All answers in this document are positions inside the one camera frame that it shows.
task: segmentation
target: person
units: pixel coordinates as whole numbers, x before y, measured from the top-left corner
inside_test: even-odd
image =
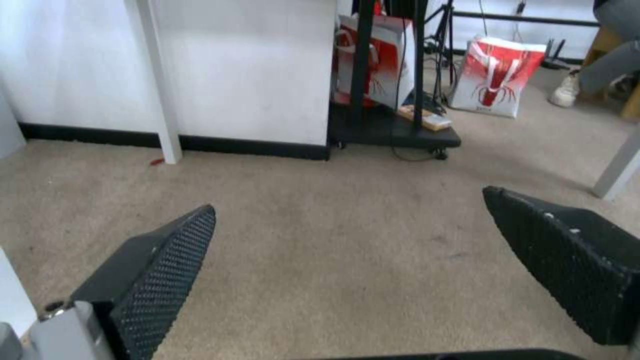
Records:
[[[569,108],[579,93],[593,95],[620,76],[640,70],[640,0],[596,0],[594,14],[624,43],[591,65],[571,71],[549,97],[552,104]]]

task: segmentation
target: white sneaker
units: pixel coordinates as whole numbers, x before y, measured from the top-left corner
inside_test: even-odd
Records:
[[[575,70],[569,73],[562,84],[549,97],[549,102],[563,108],[570,108],[575,103],[575,98],[580,93],[580,77]]]

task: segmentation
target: caster wheel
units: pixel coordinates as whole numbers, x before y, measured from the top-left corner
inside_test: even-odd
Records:
[[[449,154],[447,154],[447,149],[444,147],[437,147],[436,149],[432,149],[430,153],[434,158],[438,160],[446,160],[449,157]]]

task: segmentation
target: black shelf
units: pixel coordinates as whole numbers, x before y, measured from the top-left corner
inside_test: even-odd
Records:
[[[416,129],[411,121],[384,106],[364,108],[360,122],[349,121],[349,116],[349,106],[333,103],[330,105],[329,139],[332,142],[393,145],[427,150],[459,147],[461,144],[460,137],[451,127],[440,131],[431,131],[423,127]]]
[[[378,106],[364,108],[364,88],[369,63],[369,41],[373,26],[374,1],[358,4],[358,38],[353,60],[351,99],[349,106],[331,103],[329,107],[329,141],[342,147],[348,143],[415,147],[433,152],[436,158],[446,159],[445,148],[460,146],[460,137],[453,128],[430,131],[421,126],[424,93],[422,91],[422,65],[424,61],[424,23],[427,0],[413,0],[413,26],[415,29],[415,88],[413,121],[407,121],[390,108]]]

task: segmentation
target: white wall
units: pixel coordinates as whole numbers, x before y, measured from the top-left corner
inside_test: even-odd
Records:
[[[513,15],[520,0],[483,0],[486,13]],[[435,11],[445,0],[429,2],[427,14]],[[478,0],[454,0],[457,11],[480,12]],[[524,10],[524,16],[547,17],[551,19],[596,21],[593,16],[592,0],[529,0]],[[425,34],[435,32],[439,19],[426,26]],[[487,20],[487,30],[490,36],[512,40],[514,24],[504,20]],[[477,34],[484,34],[482,19],[454,17],[455,49],[466,49],[467,41]],[[591,42],[598,28],[582,26],[564,26],[552,24],[538,24],[531,22],[520,23],[520,34],[523,41],[530,44],[546,44],[550,38],[558,42],[565,38],[566,44],[560,54],[563,58],[582,59],[589,50]]]
[[[0,81],[24,122],[153,131],[123,1],[0,1]]]
[[[156,1],[182,134],[324,145],[335,1]]]
[[[22,121],[155,129],[125,1],[0,1],[0,84]],[[154,6],[180,133],[325,144],[335,1]]]

